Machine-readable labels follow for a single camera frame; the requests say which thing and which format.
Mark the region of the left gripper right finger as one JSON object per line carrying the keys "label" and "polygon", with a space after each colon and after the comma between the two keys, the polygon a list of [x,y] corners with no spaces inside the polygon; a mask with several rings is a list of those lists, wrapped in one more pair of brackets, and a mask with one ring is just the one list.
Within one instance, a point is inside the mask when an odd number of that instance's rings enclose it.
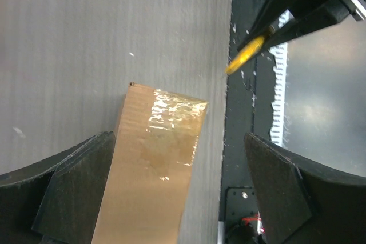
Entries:
{"label": "left gripper right finger", "polygon": [[365,243],[365,178],[244,138],[268,243]]}

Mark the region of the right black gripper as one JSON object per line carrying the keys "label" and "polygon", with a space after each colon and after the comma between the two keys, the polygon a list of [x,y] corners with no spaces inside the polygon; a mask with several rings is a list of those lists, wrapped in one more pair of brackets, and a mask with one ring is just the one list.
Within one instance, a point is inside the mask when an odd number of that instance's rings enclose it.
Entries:
{"label": "right black gripper", "polygon": [[349,15],[365,20],[365,0],[266,0],[249,34],[238,46],[265,35],[258,53],[341,23]]}

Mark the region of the yellow utility knife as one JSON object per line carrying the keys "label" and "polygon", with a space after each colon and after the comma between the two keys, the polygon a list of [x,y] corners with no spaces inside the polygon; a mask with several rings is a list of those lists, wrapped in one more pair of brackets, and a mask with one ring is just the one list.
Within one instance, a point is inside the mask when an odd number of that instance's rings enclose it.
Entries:
{"label": "yellow utility knife", "polygon": [[257,54],[262,48],[264,43],[275,32],[275,28],[270,25],[261,35],[248,42],[235,56],[235,58],[229,63],[225,69],[227,75],[231,75],[236,72],[242,65],[247,63],[255,54]]}

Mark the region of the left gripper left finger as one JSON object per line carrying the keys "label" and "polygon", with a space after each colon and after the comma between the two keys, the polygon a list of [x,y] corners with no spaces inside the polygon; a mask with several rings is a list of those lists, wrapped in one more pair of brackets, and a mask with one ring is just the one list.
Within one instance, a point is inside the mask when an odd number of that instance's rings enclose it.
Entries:
{"label": "left gripper left finger", "polygon": [[104,131],[1,175],[1,243],[91,243],[114,153]]}

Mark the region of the brown cardboard express box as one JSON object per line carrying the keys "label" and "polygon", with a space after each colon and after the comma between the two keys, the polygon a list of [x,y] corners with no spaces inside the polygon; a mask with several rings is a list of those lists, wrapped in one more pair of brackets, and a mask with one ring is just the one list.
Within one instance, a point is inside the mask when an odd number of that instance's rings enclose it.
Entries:
{"label": "brown cardboard express box", "polygon": [[177,243],[207,105],[130,84],[93,243]]}

